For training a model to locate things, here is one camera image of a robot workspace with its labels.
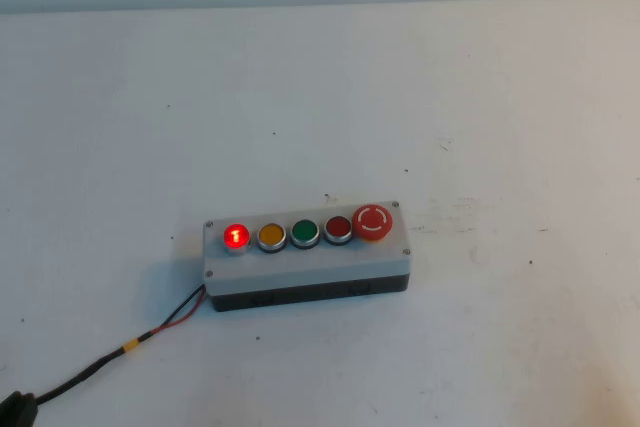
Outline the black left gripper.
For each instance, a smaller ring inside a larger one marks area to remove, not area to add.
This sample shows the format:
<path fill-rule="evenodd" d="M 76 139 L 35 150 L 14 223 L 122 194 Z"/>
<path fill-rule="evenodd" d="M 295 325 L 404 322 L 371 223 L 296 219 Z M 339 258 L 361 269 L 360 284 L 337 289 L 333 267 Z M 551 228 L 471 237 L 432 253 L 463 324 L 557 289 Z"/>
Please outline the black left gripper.
<path fill-rule="evenodd" d="M 0 404 L 0 427 L 32 427 L 37 413 L 33 393 L 14 391 Z"/>

